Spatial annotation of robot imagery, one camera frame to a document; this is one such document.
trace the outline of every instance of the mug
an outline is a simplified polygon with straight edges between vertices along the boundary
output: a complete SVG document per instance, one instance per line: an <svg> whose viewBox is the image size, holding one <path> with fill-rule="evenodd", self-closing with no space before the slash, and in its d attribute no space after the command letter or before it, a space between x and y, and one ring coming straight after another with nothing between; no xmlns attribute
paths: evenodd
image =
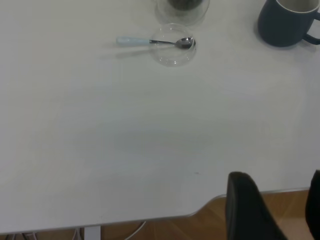
<svg viewBox="0 0 320 240"><path fill-rule="evenodd" d="M319 45L307 34L314 19L320 21L320 0L267 0L258 18L262 39L276 47L288 47L302 39Z"/></svg>

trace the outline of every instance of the metal desk leg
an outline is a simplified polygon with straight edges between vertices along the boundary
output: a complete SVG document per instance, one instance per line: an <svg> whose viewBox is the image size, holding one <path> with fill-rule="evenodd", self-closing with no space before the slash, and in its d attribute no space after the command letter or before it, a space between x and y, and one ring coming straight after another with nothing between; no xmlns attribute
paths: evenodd
<svg viewBox="0 0 320 240"><path fill-rule="evenodd" d="M90 226L84 228L84 240L101 240L100 226Z"/></svg>

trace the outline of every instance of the clear glass bowl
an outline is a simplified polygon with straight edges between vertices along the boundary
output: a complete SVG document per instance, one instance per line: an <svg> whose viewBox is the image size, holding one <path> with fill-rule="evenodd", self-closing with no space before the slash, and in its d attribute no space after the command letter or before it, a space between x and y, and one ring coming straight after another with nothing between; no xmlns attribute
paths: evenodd
<svg viewBox="0 0 320 240"><path fill-rule="evenodd" d="M169 44L150 44L153 58L167 67L177 67L190 62L196 53L196 40L189 30L180 24L169 23L162 25L153 35L153 40L176 42L182 38L193 38L193 45L189 49L181 49Z"/></svg>
<svg viewBox="0 0 320 240"><path fill-rule="evenodd" d="M160 15L168 23L189 26L201 20L210 0L156 0Z"/></svg>

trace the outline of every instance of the spoon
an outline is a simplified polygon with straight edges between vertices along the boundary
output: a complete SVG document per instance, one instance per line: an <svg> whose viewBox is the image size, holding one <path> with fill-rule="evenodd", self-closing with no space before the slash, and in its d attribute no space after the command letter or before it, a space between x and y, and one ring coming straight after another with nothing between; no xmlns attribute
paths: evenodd
<svg viewBox="0 0 320 240"><path fill-rule="evenodd" d="M194 39L192 37L184 37L179 39L176 42L171 41L158 41L158 40L148 40L143 38L129 37L129 36L118 36L116 38L116 43L121 46L144 46L149 44L171 44L176 46L179 49L189 49L194 43Z"/></svg>

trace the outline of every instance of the white desk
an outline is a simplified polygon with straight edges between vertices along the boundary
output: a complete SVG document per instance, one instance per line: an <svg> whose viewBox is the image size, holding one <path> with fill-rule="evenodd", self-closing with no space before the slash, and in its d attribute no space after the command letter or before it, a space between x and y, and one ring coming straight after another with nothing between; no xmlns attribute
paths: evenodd
<svg viewBox="0 0 320 240"><path fill-rule="evenodd" d="M212 0L195 58L169 68L113 44L153 33L153 0L2 0L0 233L189 215L231 171L308 187L320 48L261 42L263 4Z"/></svg>

